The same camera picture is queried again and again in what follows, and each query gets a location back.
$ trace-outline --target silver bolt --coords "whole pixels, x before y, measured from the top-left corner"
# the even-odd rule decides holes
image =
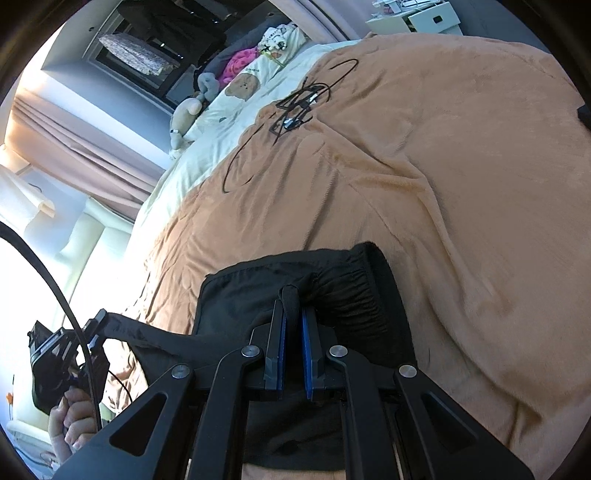
[[[261,353],[261,349],[256,345],[246,345],[246,347],[242,348],[242,355],[248,358],[257,356],[259,353]]]
[[[335,356],[336,358],[341,358],[347,355],[349,351],[346,349],[346,347],[342,345],[333,345],[332,347],[330,347],[329,353],[332,356]]]
[[[404,378],[412,378],[417,376],[417,369],[412,365],[403,365],[398,369],[398,372]]]
[[[174,378],[185,378],[186,376],[191,373],[191,369],[188,365],[185,364],[178,364],[173,367],[173,377]]]

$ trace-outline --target pink plush toy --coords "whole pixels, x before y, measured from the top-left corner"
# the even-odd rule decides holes
[[[238,76],[244,67],[251,64],[258,56],[259,52],[256,47],[237,51],[228,62],[228,65],[226,65],[222,76],[218,78],[220,82],[220,88],[227,86]]]

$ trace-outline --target brown blanket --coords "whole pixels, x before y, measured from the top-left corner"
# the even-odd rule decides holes
[[[266,107],[187,196],[128,314],[189,333],[206,274],[373,241],[420,368],[546,479],[591,414],[582,100],[551,56],[521,44],[374,37],[327,54],[309,79],[334,82],[348,66],[329,68],[347,59],[359,66],[312,121],[274,145]],[[140,393],[141,372],[121,370]]]

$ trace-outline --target plush toy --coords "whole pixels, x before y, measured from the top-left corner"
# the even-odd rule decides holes
[[[220,84],[213,73],[202,73],[198,79],[199,92],[183,100],[170,120],[170,146],[173,150],[183,147],[183,137],[193,125],[205,101],[211,102],[220,91]]]

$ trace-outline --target black pillow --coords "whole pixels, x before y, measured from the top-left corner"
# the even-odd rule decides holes
[[[226,68],[226,65],[228,65],[228,62],[236,52],[257,46],[261,41],[262,36],[267,31],[267,28],[276,27],[281,24],[288,24],[290,21],[291,20],[283,14],[272,14],[268,16],[265,21],[254,30],[250,30],[249,33],[218,53],[203,69],[203,73],[210,72],[213,73],[216,78],[220,77]]]

